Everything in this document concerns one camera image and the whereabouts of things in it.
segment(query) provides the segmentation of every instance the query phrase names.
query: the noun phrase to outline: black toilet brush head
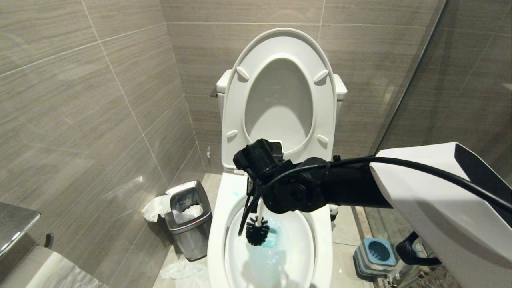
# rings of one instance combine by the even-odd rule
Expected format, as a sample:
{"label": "black toilet brush head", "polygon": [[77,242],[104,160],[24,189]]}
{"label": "black toilet brush head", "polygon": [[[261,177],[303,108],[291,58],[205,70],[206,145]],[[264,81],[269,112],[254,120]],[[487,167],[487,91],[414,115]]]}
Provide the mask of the black toilet brush head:
{"label": "black toilet brush head", "polygon": [[247,238],[247,242],[252,246],[260,246],[265,242],[268,236],[268,231],[270,227],[267,225],[268,221],[265,220],[265,217],[261,218],[261,225],[256,226],[256,222],[258,221],[258,216],[256,219],[250,218],[250,222],[247,222],[247,227],[245,230],[245,237]]}

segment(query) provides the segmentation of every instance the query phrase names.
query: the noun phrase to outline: black cable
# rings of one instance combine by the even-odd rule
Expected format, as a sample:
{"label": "black cable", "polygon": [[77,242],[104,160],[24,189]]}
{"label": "black cable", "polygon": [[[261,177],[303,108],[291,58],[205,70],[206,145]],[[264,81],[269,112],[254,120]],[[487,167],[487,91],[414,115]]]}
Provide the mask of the black cable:
{"label": "black cable", "polygon": [[441,179],[444,179],[450,183],[453,183],[461,188],[466,189],[467,191],[473,193],[474,195],[480,197],[481,199],[487,201],[488,203],[494,204],[497,207],[504,209],[504,210],[511,210],[512,211],[512,204],[507,203],[506,201],[496,197],[495,195],[487,192],[486,190],[480,188],[479,186],[473,184],[472,182],[457,176],[453,173],[447,172],[445,170],[441,170],[432,166],[428,166],[425,164],[421,164],[414,161],[404,160],[404,159],[397,159],[397,158],[388,158],[388,157],[358,157],[358,158],[351,158],[351,159],[345,159],[345,160],[339,160],[337,162],[330,162],[330,163],[324,163],[324,164],[315,164],[310,166],[304,166],[295,168],[292,170],[288,170],[285,173],[279,175],[278,177],[272,179],[270,182],[268,182],[266,185],[261,187],[261,189],[254,195],[254,198],[252,199],[251,203],[249,204],[248,209],[245,211],[245,213],[242,215],[242,222],[240,223],[239,233],[238,235],[242,235],[242,231],[245,225],[245,222],[247,221],[247,217],[249,216],[249,211],[253,209],[253,207],[258,203],[258,199],[267,192],[268,188],[274,185],[277,181],[282,179],[283,177],[286,177],[292,173],[297,173],[301,171],[308,171],[313,170],[317,168],[325,168],[329,164],[331,167],[342,167],[347,166],[351,164],[362,164],[362,163],[385,163],[385,164],[392,164],[402,167],[407,167],[410,169],[414,169],[417,171],[421,171],[436,177],[439,177]]}

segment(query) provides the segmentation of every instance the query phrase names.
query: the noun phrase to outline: toilet brush holder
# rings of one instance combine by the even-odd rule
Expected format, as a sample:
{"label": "toilet brush holder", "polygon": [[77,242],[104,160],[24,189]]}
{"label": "toilet brush holder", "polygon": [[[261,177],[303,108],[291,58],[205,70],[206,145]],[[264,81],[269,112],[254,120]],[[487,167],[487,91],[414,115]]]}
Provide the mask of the toilet brush holder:
{"label": "toilet brush holder", "polygon": [[397,263],[390,243],[378,238],[364,238],[354,252],[354,262],[359,278],[386,277]]}

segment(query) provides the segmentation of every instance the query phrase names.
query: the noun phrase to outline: toilet brush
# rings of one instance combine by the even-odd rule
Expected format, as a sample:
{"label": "toilet brush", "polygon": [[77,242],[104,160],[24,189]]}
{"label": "toilet brush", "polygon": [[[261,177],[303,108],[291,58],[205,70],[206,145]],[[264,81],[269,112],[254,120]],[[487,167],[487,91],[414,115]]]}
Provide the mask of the toilet brush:
{"label": "toilet brush", "polygon": [[250,218],[250,222],[247,223],[245,231],[245,237],[249,244],[253,246],[260,246],[267,239],[268,231],[270,227],[267,225],[268,221],[263,218],[263,199],[258,200],[256,219]]}

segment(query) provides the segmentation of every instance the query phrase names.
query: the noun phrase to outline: tile floor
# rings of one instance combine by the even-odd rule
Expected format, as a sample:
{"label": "tile floor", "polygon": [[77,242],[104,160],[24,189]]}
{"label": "tile floor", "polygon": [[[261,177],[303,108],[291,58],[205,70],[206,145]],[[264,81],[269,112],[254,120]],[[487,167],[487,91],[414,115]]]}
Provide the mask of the tile floor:
{"label": "tile floor", "polygon": [[[203,181],[203,187],[208,194],[211,208],[215,214],[215,202],[217,201],[217,192],[219,190],[221,175],[206,174]],[[332,269],[332,288],[373,288],[373,284],[360,280],[355,274],[352,255],[361,242],[354,215],[350,207],[340,207],[338,216],[335,220],[335,227],[332,232],[333,241],[333,269]],[[182,255],[176,255],[174,247],[171,246],[169,254],[162,267],[166,267],[178,260],[185,260]],[[197,263],[206,265],[206,258],[198,260]],[[163,279],[158,275],[153,288],[174,288],[174,280]]]}

